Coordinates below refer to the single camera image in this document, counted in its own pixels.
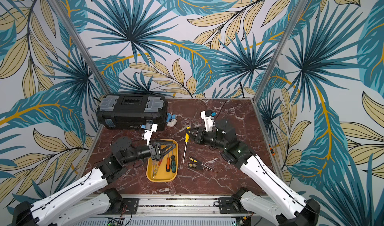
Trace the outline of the yellow dotted black screwdriver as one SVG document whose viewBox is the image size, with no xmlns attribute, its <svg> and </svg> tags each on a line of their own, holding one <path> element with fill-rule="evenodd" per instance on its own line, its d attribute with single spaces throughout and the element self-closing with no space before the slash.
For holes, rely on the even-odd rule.
<svg viewBox="0 0 384 226">
<path fill-rule="evenodd" d="M 209 168 L 206 168 L 206 167 L 204 167 L 202 165 L 199 165 L 199 164 L 196 164 L 196 163 L 188 163 L 187 167 L 189 169 L 192 169 L 192 170 L 200 170 L 200 171 L 206 170 L 206 171 L 210 171 L 210 172 L 216 173 L 216 171 L 214 171 L 212 169 L 209 169 Z"/>
</svg>

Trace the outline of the long yellow black screwdriver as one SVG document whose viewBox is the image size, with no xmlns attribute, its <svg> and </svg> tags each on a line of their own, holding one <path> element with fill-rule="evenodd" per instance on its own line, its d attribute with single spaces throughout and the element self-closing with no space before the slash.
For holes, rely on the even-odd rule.
<svg viewBox="0 0 384 226">
<path fill-rule="evenodd" d="M 184 154 L 183 154 L 183 163 L 185 162 L 186 151 L 187 151 L 187 145 L 188 145 L 189 138 L 190 138 L 190 135 L 188 134 L 190 128 L 191 128 L 191 127 L 187 127 L 187 129 L 186 129 L 185 148 L 184 148 Z"/>
</svg>

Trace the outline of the orange black handle screwdriver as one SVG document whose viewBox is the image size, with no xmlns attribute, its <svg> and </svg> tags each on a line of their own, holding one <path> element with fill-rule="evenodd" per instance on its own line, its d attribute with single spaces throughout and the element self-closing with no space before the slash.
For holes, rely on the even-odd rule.
<svg viewBox="0 0 384 226">
<path fill-rule="evenodd" d="M 167 157 L 167 163 L 166 163 L 166 172 L 171 171 L 171 158 Z"/>
</svg>

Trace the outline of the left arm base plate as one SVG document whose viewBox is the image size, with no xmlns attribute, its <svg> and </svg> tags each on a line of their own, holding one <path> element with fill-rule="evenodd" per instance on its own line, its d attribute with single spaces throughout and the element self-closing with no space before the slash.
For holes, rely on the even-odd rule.
<svg viewBox="0 0 384 226">
<path fill-rule="evenodd" d="M 135 215 L 137 213 L 139 200 L 139 198 L 122 198 L 116 203 L 112 203 L 110 208 L 105 213 L 102 213 L 102 215 Z"/>
</svg>

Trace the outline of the green black handle screwdriver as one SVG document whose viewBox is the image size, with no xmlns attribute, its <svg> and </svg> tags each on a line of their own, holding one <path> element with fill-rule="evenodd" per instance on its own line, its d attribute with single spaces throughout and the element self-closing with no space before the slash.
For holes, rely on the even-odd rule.
<svg viewBox="0 0 384 226">
<path fill-rule="evenodd" d="M 172 173 L 176 173 L 177 171 L 177 163 L 176 163 L 176 157 L 174 155 L 171 156 L 171 171 Z"/>
</svg>

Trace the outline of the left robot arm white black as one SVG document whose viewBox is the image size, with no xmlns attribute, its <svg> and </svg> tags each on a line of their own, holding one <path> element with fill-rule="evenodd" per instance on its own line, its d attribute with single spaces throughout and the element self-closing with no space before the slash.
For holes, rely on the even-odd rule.
<svg viewBox="0 0 384 226">
<path fill-rule="evenodd" d="M 82 199 L 119 179 L 128 170 L 129 163 L 144 159 L 159 161 L 176 147 L 172 140 L 154 140 L 148 145 L 133 147 L 130 138 L 121 137 L 111 145 L 110 155 L 97 162 L 85 176 L 44 199 L 18 204 L 12 225 L 72 226 L 95 215 L 122 213 L 128 207 L 115 188 L 93 200 L 82 202 Z"/>
</svg>

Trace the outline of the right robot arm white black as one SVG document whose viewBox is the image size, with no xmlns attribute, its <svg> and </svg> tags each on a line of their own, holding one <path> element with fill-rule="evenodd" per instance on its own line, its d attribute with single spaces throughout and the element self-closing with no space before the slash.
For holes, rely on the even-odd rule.
<svg viewBox="0 0 384 226">
<path fill-rule="evenodd" d="M 276 226 L 315 226 L 320 204 L 305 199 L 285 184 L 246 143 L 238 140 L 235 128 L 226 120 L 186 130 L 189 139 L 199 145 L 222 149 L 222 157 L 256 182 L 271 198 L 266 200 L 241 188 L 233 195 L 235 207 L 255 213 Z"/>
</svg>

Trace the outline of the yellow black handle screwdriver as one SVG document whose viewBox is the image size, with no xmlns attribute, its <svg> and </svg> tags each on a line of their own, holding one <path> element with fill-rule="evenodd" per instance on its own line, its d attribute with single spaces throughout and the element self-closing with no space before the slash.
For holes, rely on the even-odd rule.
<svg viewBox="0 0 384 226">
<path fill-rule="evenodd" d="M 204 165 L 200 160 L 196 159 L 195 157 L 189 157 L 189 160 L 190 162 L 192 162 L 193 164 L 195 165 L 199 165 L 202 169 L 206 169 L 206 170 L 209 170 L 209 171 L 212 171 L 213 169 L 211 169 L 210 167 Z"/>
</svg>

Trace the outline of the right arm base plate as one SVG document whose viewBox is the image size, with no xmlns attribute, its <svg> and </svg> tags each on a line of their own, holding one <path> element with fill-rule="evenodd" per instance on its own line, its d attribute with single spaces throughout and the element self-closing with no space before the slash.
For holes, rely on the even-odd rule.
<svg viewBox="0 0 384 226">
<path fill-rule="evenodd" d="M 214 202 L 214 206 L 218 207 L 221 214 L 251 214 L 252 211 L 247 211 L 241 205 L 240 201 L 232 197 L 218 198 Z"/>
</svg>

